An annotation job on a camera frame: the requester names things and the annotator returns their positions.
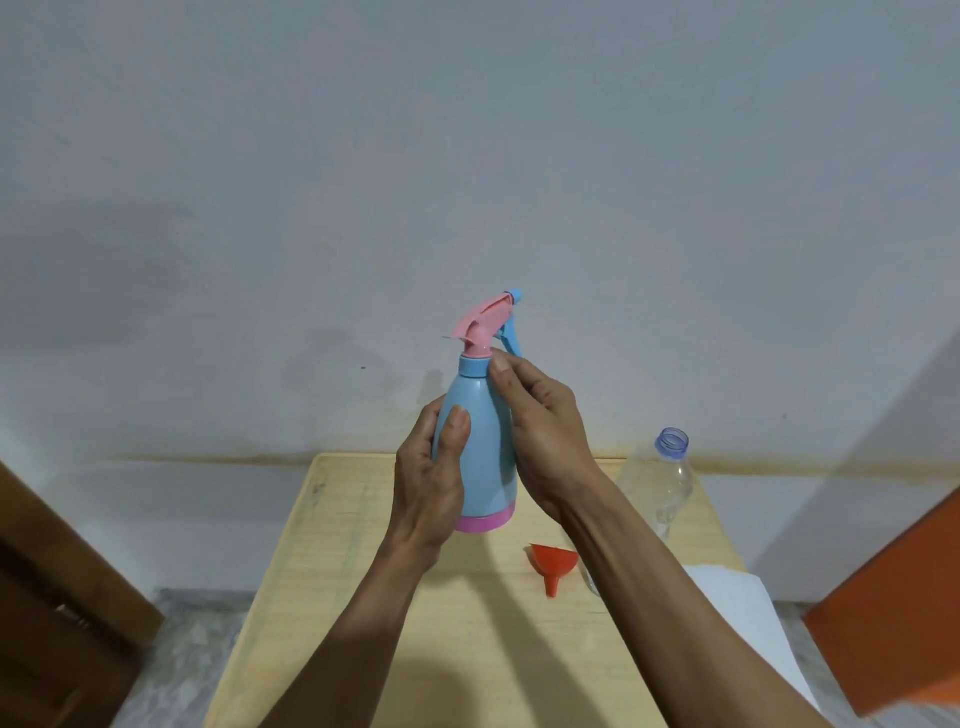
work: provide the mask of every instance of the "blue trigger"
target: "blue trigger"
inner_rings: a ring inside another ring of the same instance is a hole
[[[516,326],[514,325],[513,316],[507,319],[507,323],[500,327],[500,331],[493,336],[503,342],[504,349],[507,350],[507,353],[511,353],[514,356],[523,356],[523,354],[520,353],[520,345],[516,340]]]

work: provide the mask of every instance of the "blue spray bottle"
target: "blue spray bottle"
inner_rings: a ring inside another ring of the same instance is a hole
[[[451,339],[464,342],[460,371],[446,393],[437,432],[444,428],[453,405],[470,413],[470,437],[460,456],[464,479],[464,511],[457,530],[486,533],[510,520],[516,509],[516,455],[511,434],[510,407],[487,378],[490,345],[494,338],[509,353],[521,356],[514,328],[514,306],[520,291],[501,293],[474,307],[453,329]],[[434,438],[437,458],[440,438]]]

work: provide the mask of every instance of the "pink spray head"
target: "pink spray head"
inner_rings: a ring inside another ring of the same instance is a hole
[[[514,306],[520,303],[520,296],[520,291],[513,289],[475,306],[447,338],[464,342],[467,359],[490,358],[494,338],[500,339],[508,352],[521,356],[514,329]]]

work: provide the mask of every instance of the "tile floor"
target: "tile floor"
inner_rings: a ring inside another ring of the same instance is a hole
[[[253,594],[161,592],[157,606],[167,620],[113,728],[200,728],[252,601]],[[804,606],[779,603],[777,611],[804,677],[836,728],[960,727],[960,712],[924,706],[856,717],[801,621]]]

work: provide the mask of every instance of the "person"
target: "person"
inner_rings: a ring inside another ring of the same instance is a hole
[[[666,545],[600,471],[569,387],[494,352],[490,378],[511,408],[516,464],[567,533],[670,728],[828,728],[829,723],[713,609]],[[454,407],[434,462],[443,398],[396,453],[393,511],[353,599],[261,728],[369,726],[420,580],[464,502],[469,414]]]

